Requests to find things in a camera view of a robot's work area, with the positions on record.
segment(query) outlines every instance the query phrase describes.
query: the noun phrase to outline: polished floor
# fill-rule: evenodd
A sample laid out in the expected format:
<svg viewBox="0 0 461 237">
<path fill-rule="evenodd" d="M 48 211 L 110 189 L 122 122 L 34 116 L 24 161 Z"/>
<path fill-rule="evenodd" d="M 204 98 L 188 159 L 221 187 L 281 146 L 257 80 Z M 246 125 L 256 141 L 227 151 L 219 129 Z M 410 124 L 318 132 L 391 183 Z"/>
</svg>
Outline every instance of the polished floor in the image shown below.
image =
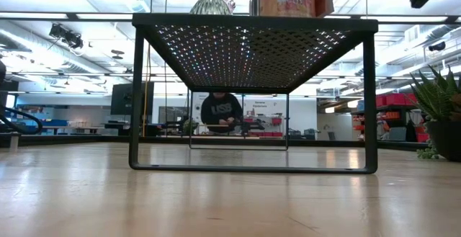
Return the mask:
<svg viewBox="0 0 461 237">
<path fill-rule="evenodd" d="M 380 150 L 375 175 L 133 171 L 127 144 L 0 151 L 0 236 L 461 236 L 461 164 Z M 188 151 L 152 164 L 363 165 L 363 150 Z"/>
</svg>

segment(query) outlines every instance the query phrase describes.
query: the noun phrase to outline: potted plant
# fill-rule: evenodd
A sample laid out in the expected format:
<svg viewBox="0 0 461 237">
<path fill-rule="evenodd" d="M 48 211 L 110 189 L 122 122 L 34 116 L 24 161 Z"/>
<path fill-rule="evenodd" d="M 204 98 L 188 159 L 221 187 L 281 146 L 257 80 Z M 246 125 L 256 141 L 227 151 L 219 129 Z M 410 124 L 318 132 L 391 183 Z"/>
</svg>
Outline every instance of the potted plant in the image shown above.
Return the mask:
<svg viewBox="0 0 461 237">
<path fill-rule="evenodd" d="M 199 125 L 198 122 L 195 122 L 194 119 L 192 118 L 192 122 L 190 122 L 190 119 L 185 120 L 184 124 L 182 125 L 182 134 L 183 135 L 189 135 L 191 133 L 191 126 L 192 126 L 192 134 L 194 134 L 194 130 L 197 129 L 197 126 Z"/>
<path fill-rule="evenodd" d="M 455 76 L 449 68 L 447 78 L 429 66 L 434 80 L 429 80 L 421 71 L 421 83 L 413 75 L 415 94 L 418 103 L 414 103 L 427 114 L 425 124 L 430 137 L 429 149 L 419 151 L 422 158 L 431 158 L 438 154 L 449 161 L 461 162 L 461 150 L 457 142 L 461 136 L 461 91 Z"/>
</svg>

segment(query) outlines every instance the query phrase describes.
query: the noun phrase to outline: black pot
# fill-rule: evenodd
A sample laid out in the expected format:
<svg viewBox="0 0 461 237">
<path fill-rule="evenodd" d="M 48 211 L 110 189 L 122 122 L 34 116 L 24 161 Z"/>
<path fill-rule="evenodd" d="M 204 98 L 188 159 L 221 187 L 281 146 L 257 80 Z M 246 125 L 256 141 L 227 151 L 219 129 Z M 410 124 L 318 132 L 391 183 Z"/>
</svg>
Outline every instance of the black pot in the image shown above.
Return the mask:
<svg viewBox="0 0 461 237">
<path fill-rule="evenodd" d="M 427 122 L 426 127 L 440 155 L 461 162 L 461 122 Z"/>
</svg>

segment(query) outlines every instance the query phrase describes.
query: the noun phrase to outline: succulent plant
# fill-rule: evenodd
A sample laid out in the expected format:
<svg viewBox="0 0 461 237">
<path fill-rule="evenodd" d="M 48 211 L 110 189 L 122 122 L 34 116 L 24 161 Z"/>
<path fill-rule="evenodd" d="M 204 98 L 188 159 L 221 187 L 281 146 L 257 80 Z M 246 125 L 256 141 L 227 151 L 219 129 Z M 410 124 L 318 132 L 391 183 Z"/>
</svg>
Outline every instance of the succulent plant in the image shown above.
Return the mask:
<svg viewBox="0 0 461 237">
<path fill-rule="evenodd" d="M 458 85 L 456 85 L 455 75 L 449 68 L 447 78 L 445 79 L 434 68 L 429 67 L 435 75 L 433 81 L 427 79 L 421 71 L 419 71 L 419 76 L 422 83 L 419 83 L 411 75 L 415 84 L 411 88 L 418 100 L 414 104 L 427 114 L 426 119 L 429 121 L 461 121 L 461 91 Z M 428 148 L 417 150 L 418 158 L 438 159 L 439 152 L 434 144 L 432 144 L 431 140 L 427 140 L 427 143 L 429 144 Z"/>
<path fill-rule="evenodd" d="M 192 122 L 190 122 L 190 120 L 188 119 L 184 121 L 184 124 L 182 125 L 182 132 L 188 135 L 191 131 L 190 126 L 192 126 L 192 132 L 194 132 L 198 125 L 199 123 L 195 122 L 194 119 L 192 119 Z"/>
</svg>

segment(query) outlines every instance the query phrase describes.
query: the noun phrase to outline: perforated table top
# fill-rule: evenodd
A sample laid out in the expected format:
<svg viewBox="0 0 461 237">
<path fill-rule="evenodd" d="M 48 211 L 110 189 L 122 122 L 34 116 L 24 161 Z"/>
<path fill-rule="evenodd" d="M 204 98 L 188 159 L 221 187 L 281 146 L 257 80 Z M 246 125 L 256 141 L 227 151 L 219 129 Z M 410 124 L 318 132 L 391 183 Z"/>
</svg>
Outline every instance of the perforated table top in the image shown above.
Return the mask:
<svg viewBox="0 0 461 237">
<path fill-rule="evenodd" d="M 192 91 L 287 94 L 378 31 L 376 20 L 134 14 Z"/>
</svg>

